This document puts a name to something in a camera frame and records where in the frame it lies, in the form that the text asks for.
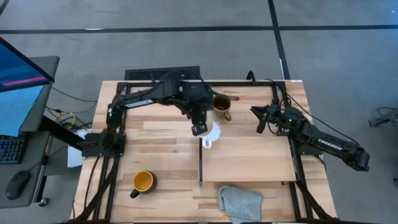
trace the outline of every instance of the wooden tabletop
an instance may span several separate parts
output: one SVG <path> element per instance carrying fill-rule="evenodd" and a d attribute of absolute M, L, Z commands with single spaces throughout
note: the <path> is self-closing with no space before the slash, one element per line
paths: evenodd
<path fill-rule="evenodd" d="M 106 126 L 106 110 L 108 103 L 114 97 L 116 85 L 116 81 L 106 81 L 102 84 L 93 121 L 95 133 L 101 132 Z M 309 111 L 303 83 L 286 81 L 286 88 L 288 93 Z M 191 122 L 173 106 L 149 105 L 129 110 L 126 119 L 126 150 L 119 164 L 111 222 L 228 222 L 229 218 L 218 209 L 217 204 L 216 192 L 223 185 L 262 193 L 264 196 L 262 203 L 264 222 L 295 220 L 289 186 L 283 185 L 280 181 L 281 178 L 294 178 L 291 159 L 285 153 L 286 138 L 275 137 L 267 129 L 261 135 L 256 133 L 258 120 L 249 110 L 251 106 L 265 106 L 271 103 L 271 88 L 266 86 L 224 86 L 214 87 L 214 89 L 225 94 L 238 95 L 241 98 L 239 103 L 233 102 L 231 107 L 233 120 L 230 123 L 218 121 L 221 127 L 221 138 L 214 144 L 229 142 L 231 145 L 239 146 L 243 142 L 252 144 L 256 142 L 256 144 L 266 146 L 265 152 L 254 152 L 253 149 L 248 152 L 261 153 L 264 162 L 274 158 L 271 155 L 277 152 L 275 148 L 281 148 L 281 151 L 276 154 L 281 162 L 275 163 L 273 169 L 261 167 L 261 170 L 255 170 L 258 174 L 264 175 L 264 179 L 260 181 L 257 179 L 248 179 L 245 182 L 214 181 L 217 178 L 225 178 L 222 172 L 219 172 L 213 175 L 215 179 L 205 181 L 200 187 L 198 180 L 199 138 L 192 136 Z M 242 153 L 237 150 L 237 147 L 233 150 L 236 155 Z M 207 152 L 219 153 L 213 148 Z M 213 157 L 205 154 L 203 156 L 203 168 L 206 166 L 210 168 L 203 170 L 203 180 L 205 180 L 211 177 L 209 170 L 216 169 L 216 167 L 211 168 L 210 166 L 217 165 L 209 161 L 207 161 L 208 164 L 205 164 L 206 158 Z M 323 164 L 313 156 L 302 156 L 302 160 L 309 191 L 326 212 L 336 216 Z M 76 215 L 83 210 L 88 177 L 94 161 L 95 158 L 89 158 L 83 163 L 75 196 Z M 98 188 L 102 161 L 101 158 L 95 168 L 88 201 L 91 200 Z M 129 194 L 132 190 L 132 178 L 136 172 L 143 169 L 151 170 L 156 174 L 159 180 L 157 189 L 149 195 L 140 195 L 131 199 Z M 101 203 L 100 218 L 104 217 L 107 198 L 108 193 L 105 192 Z M 299 189 L 298 198 L 302 215 L 305 217 Z"/>

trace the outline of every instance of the caster wheel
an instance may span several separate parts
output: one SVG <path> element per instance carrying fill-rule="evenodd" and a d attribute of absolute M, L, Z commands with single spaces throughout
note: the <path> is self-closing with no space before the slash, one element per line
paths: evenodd
<path fill-rule="evenodd" d="M 48 198 L 43 198 L 40 202 L 39 202 L 39 206 L 40 207 L 44 207 L 49 203 L 49 199 Z"/>

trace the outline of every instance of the gray carpet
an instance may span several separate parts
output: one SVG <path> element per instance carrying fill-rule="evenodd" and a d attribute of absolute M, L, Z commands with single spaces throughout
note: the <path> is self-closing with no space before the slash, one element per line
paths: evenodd
<path fill-rule="evenodd" d="M 397 24 L 393 0 L 275 0 L 283 26 Z M 252 0 L 12 0 L 0 29 L 72 29 L 167 26 L 271 25 L 267 1 Z M 103 80 L 125 69 L 199 65 L 203 78 L 281 78 L 273 31 L 142 34 L 2 35 L 29 57 L 59 55 L 55 87 L 95 100 Z M 315 116 L 355 138 L 371 155 L 371 170 L 355 172 L 325 156 L 340 218 L 396 223 L 396 124 L 370 128 L 379 106 L 398 107 L 398 30 L 283 31 L 292 79 L 304 81 Z M 90 103 L 52 92 L 53 108 L 81 111 Z M 94 111 L 81 114 L 91 121 Z M 320 125 L 322 131 L 333 131 Z M 71 212 L 79 170 L 49 177 L 45 208 L 0 210 L 0 223 L 53 223 Z"/>

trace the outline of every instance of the gray towel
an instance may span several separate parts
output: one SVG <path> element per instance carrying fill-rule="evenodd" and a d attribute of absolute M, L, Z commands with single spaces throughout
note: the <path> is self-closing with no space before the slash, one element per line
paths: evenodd
<path fill-rule="evenodd" d="M 261 203 L 261 194 L 230 186 L 218 189 L 218 208 L 226 212 L 232 224 L 261 222 Z"/>

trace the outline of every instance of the computer monitor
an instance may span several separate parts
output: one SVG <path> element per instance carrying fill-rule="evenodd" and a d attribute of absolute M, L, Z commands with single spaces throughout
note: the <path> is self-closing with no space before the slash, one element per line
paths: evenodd
<path fill-rule="evenodd" d="M 50 82 L 53 77 L 0 37 L 0 92 Z"/>

